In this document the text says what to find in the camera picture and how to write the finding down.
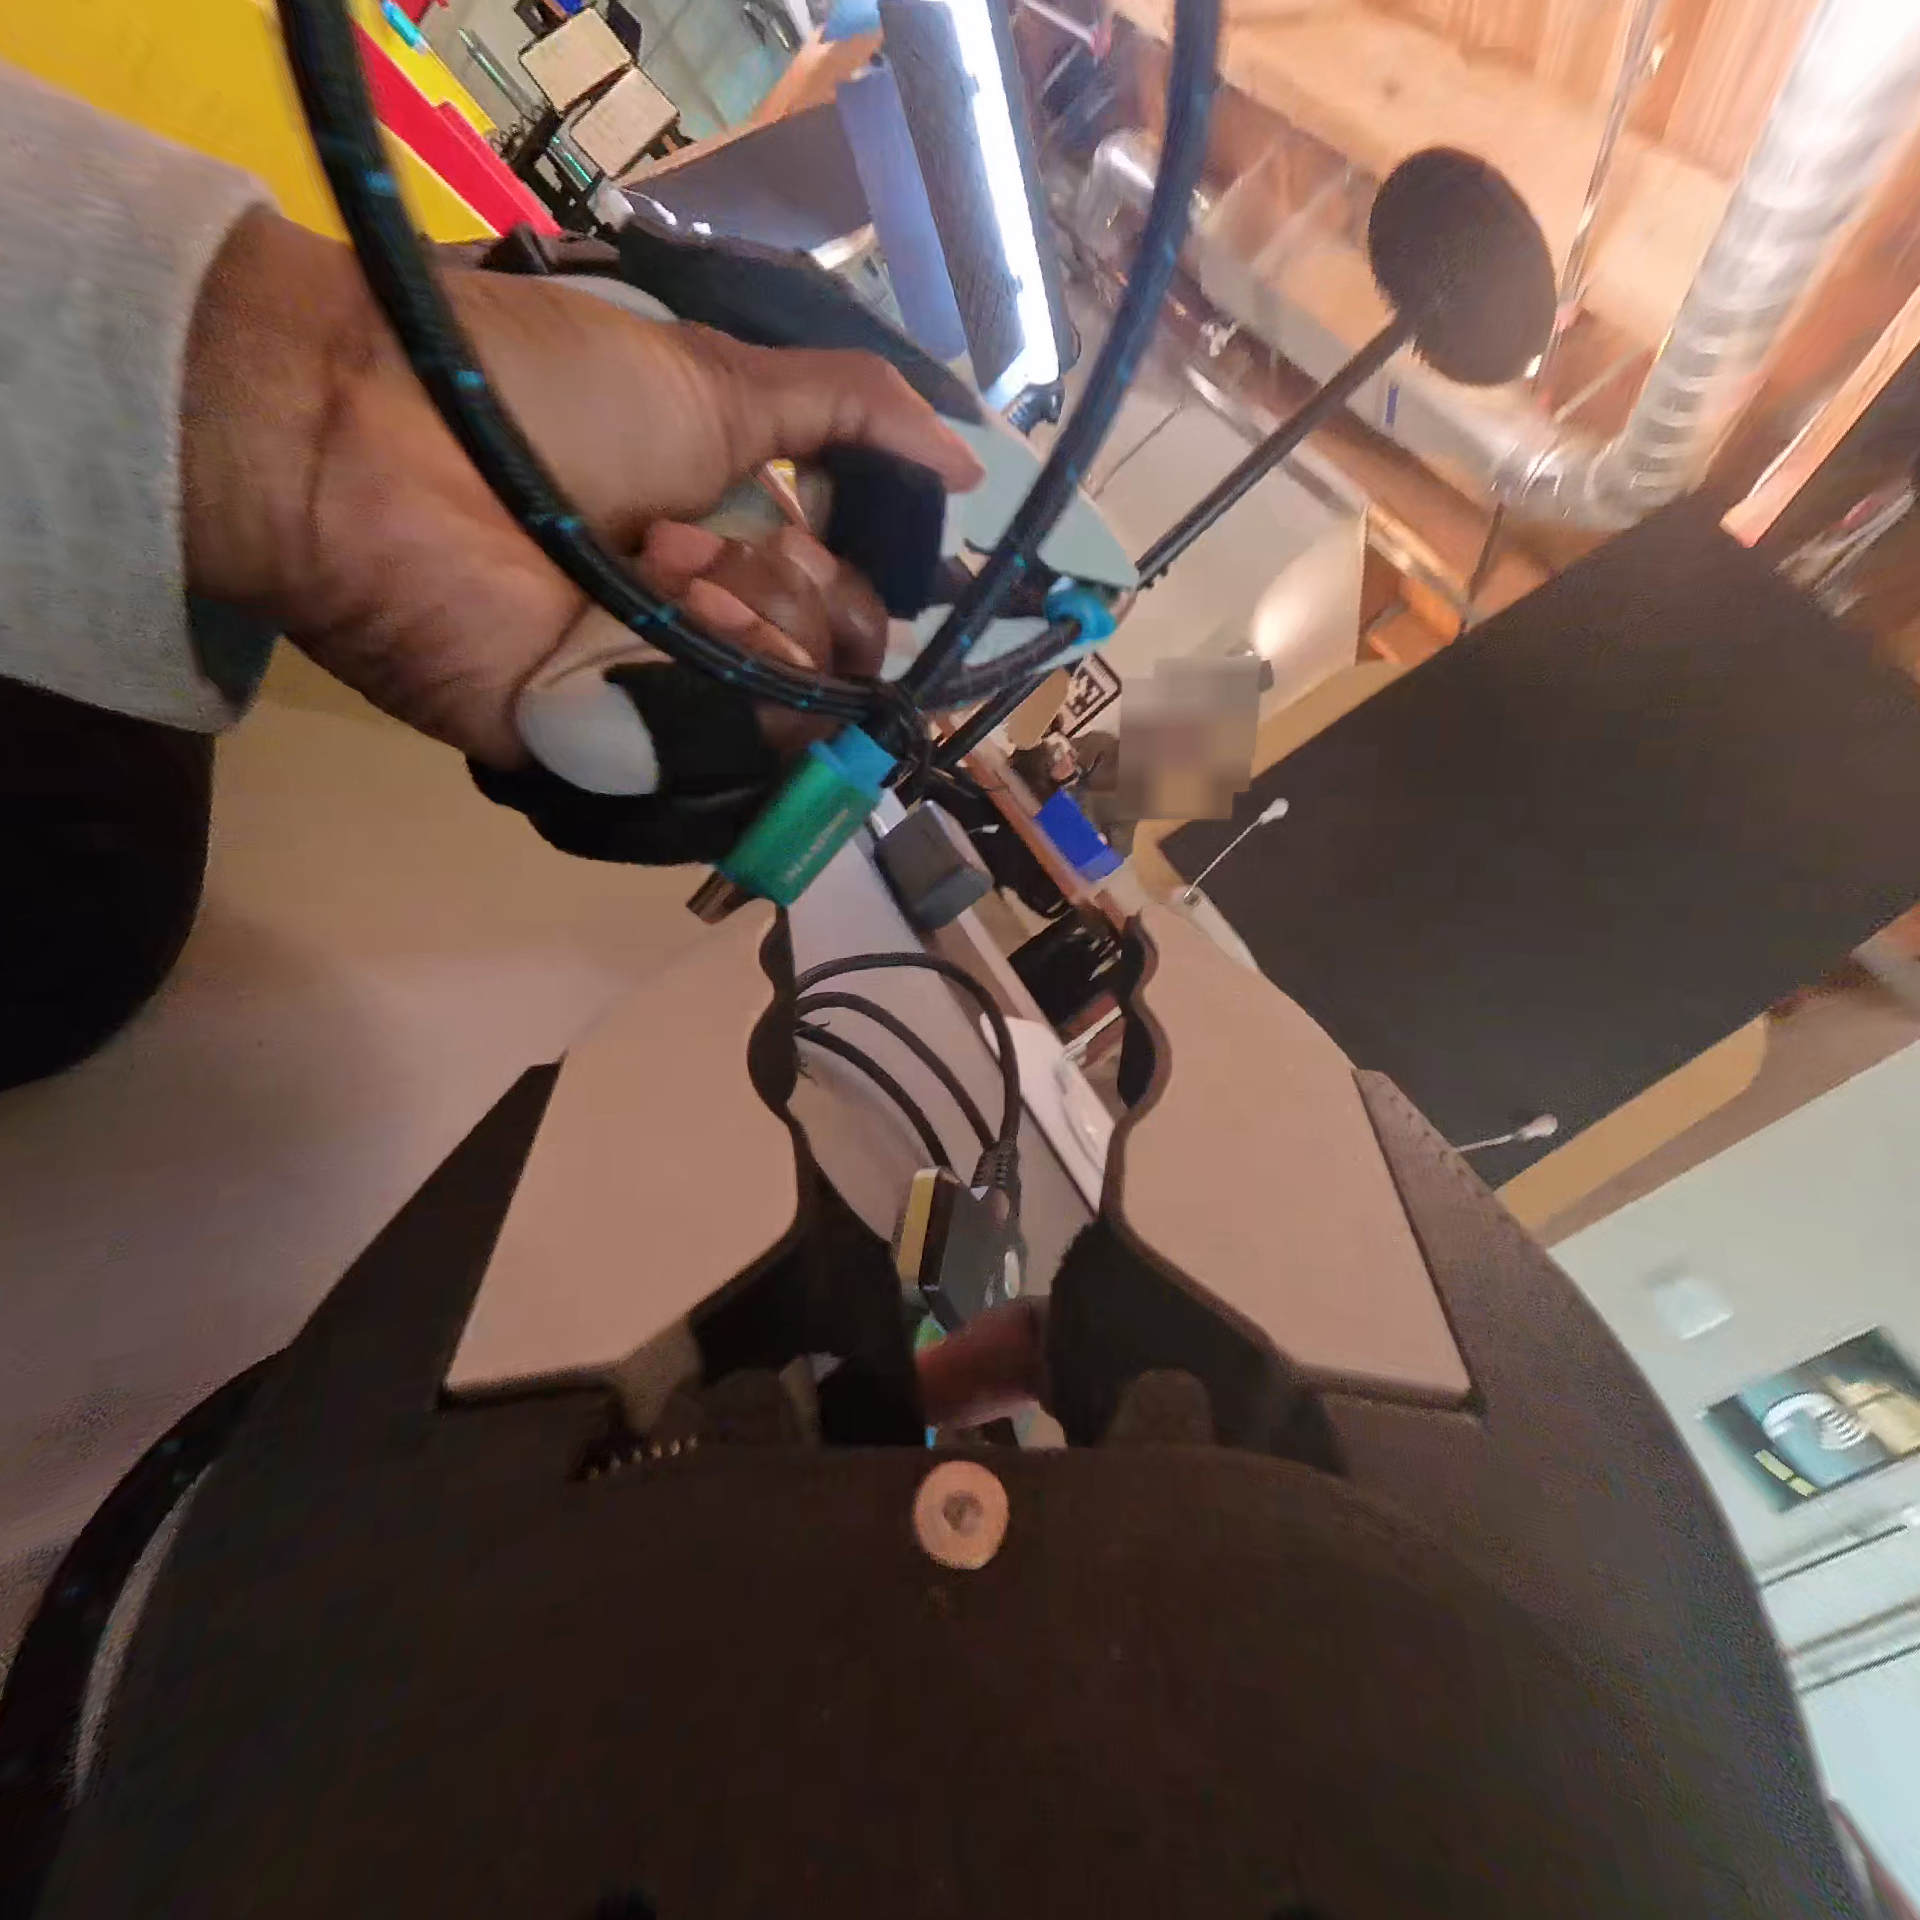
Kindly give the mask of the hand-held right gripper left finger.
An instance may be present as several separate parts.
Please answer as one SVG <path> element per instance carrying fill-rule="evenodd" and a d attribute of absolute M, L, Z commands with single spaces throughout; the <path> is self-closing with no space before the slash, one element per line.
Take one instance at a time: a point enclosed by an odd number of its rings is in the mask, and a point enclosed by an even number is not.
<path fill-rule="evenodd" d="M 449 1401 L 605 1388 L 645 1431 L 690 1382 L 833 1356 L 877 1395 L 886 1432 L 917 1431 L 884 1248 L 788 1111 L 791 953 L 783 913 L 741 908 L 571 1044 L 451 1356 Z"/>

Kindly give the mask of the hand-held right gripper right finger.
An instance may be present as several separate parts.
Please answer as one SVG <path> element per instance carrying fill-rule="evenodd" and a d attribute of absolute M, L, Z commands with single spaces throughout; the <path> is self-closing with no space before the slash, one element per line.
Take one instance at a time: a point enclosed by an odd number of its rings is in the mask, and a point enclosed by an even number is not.
<path fill-rule="evenodd" d="M 1047 1296 L 1073 1447 L 1185 1375 L 1230 1448 L 1332 1448 L 1325 1395 L 1419 1413 L 1471 1373 L 1339 1044 L 1181 917 L 1122 942 L 1121 1096 L 1098 1213 Z"/>

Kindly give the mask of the yellow plastic bin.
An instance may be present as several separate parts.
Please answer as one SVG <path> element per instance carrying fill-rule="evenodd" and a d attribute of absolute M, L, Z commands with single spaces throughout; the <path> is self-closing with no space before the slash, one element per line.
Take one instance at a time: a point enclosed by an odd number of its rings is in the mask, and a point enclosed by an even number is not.
<path fill-rule="evenodd" d="M 382 4 L 347 8 L 436 119 L 449 104 L 477 136 L 489 132 L 492 124 L 438 54 L 426 43 L 409 45 Z M 2 56 L 86 104 L 251 173 L 285 216 L 325 237 L 345 237 L 305 131 L 274 4 L 2 1 Z M 499 232 L 397 134 L 391 153 L 423 235 L 455 244 Z"/>

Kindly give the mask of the person's left forearm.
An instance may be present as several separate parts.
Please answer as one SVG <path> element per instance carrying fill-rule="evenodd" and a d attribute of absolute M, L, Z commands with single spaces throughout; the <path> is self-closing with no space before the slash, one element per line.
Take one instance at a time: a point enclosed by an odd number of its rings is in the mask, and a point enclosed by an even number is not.
<path fill-rule="evenodd" d="M 254 700 L 274 636 L 185 587 L 180 398 L 250 173 L 4 67 L 2 669 L 188 734 Z"/>

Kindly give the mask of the person's right hand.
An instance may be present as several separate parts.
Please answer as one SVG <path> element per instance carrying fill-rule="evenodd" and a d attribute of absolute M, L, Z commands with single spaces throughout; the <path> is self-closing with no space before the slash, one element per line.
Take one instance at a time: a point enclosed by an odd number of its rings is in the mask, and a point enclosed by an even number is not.
<path fill-rule="evenodd" d="M 983 1312 L 917 1350 L 923 1424 L 974 1428 L 1049 1407 L 1049 1302 L 1020 1300 Z"/>

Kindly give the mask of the person's left hand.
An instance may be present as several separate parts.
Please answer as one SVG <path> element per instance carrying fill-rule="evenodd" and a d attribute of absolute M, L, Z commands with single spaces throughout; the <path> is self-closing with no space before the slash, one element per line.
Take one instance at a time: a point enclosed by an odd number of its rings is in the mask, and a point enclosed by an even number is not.
<path fill-rule="evenodd" d="M 877 673 L 884 609 L 855 569 L 793 526 L 739 544 L 701 520 L 767 461 L 833 444 L 972 492 L 974 449 L 893 367 L 639 319 L 551 279 L 441 281 L 534 452 L 650 589 L 748 654 Z M 191 595 L 492 765 L 522 759 L 538 669 L 618 636 L 436 417 L 353 253 L 274 211 L 230 228 L 199 287 L 178 473 Z"/>

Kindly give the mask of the blue plastic bin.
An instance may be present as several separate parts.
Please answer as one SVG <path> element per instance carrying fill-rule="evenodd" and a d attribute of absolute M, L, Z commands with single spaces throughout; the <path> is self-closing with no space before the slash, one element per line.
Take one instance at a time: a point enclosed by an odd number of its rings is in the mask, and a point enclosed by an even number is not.
<path fill-rule="evenodd" d="M 1116 849 L 1070 789 L 1055 790 L 1041 805 L 1035 828 L 1085 886 L 1105 884 L 1125 864 L 1125 853 Z"/>

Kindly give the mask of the grey cube charger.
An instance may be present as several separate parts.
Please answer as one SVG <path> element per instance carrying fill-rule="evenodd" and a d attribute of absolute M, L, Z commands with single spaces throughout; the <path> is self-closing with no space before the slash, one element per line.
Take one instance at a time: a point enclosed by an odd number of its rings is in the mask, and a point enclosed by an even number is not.
<path fill-rule="evenodd" d="M 873 841 L 873 862 L 908 924 L 932 933 L 997 892 L 962 825 L 935 799 L 908 806 Z"/>

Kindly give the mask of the LED light panel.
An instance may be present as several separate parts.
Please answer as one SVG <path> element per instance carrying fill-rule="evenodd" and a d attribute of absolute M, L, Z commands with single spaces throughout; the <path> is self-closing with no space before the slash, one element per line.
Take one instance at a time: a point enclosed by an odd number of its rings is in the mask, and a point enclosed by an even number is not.
<path fill-rule="evenodd" d="M 905 339 L 1014 430 L 1053 422 L 1077 359 L 1009 4 L 835 1 L 875 39 L 835 91 Z"/>

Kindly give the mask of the black floor lamp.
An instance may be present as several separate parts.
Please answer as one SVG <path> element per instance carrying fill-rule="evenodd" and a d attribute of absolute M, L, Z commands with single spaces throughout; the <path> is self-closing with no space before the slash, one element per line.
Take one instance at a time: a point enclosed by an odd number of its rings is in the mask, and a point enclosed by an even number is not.
<path fill-rule="evenodd" d="M 1055 511 L 1065 507 L 1065 494 L 1049 483 L 1049 469 L 1041 470 L 981 569 L 994 587 L 990 604 L 977 609 L 977 589 L 970 587 L 950 615 L 957 627 L 953 648 L 946 652 L 946 636 L 938 633 L 918 659 L 941 669 L 918 704 L 959 707 L 977 700 L 965 725 L 932 753 L 932 765 L 943 773 L 956 767 L 1059 661 L 1111 638 L 1127 591 L 1157 585 L 1188 545 L 1332 421 L 1401 349 L 1418 351 L 1439 376 L 1468 389 L 1509 384 L 1545 349 L 1555 318 L 1551 256 L 1525 200 L 1494 166 L 1463 150 L 1418 150 L 1379 185 L 1367 228 L 1370 268 L 1387 321 L 1173 520 L 1131 564 L 1125 582 L 1107 582 L 1081 563 L 1062 564 L 1041 555 L 1041 536 L 1059 519 L 1049 516 L 1041 526 L 1034 502 Z M 941 679 L 949 661 L 959 659 L 999 617 L 1077 617 L 1081 640 L 1047 662 L 1009 662 L 1001 679 Z"/>

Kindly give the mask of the red plastic bin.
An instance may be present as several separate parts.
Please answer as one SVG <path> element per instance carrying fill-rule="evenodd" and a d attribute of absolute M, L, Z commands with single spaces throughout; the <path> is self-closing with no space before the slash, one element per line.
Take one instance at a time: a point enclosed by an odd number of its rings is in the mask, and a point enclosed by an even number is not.
<path fill-rule="evenodd" d="M 412 73 L 363 24 L 354 22 L 353 37 L 382 132 L 479 221 L 479 232 L 525 228 L 561 235 L 547 205 L 455 103 L 428 101 Z"/>

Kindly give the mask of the black board with wooden frame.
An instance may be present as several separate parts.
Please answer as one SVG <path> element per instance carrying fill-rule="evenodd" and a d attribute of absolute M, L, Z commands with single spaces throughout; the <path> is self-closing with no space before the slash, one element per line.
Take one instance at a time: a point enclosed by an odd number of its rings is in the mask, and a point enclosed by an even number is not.
<path fill-rule="evenodd" d="M 1673 507 L 1169 838 L 1257 971 L 1525 1180 L 1916 908 L 1916 679 Z"/>

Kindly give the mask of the silver air duct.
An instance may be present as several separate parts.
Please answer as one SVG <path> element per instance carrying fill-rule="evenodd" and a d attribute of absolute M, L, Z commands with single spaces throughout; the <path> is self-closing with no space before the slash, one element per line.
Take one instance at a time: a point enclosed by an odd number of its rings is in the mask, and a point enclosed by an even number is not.
<path fill-rule="evenodd" d="M 1783 76 L 1718 225 L 1610 440 L 1513 440 L 1497 497 L 1619 532 L 1691 492 L 1753 376 L 1916 125 L 1917 4 L 1827 1 Z"/>

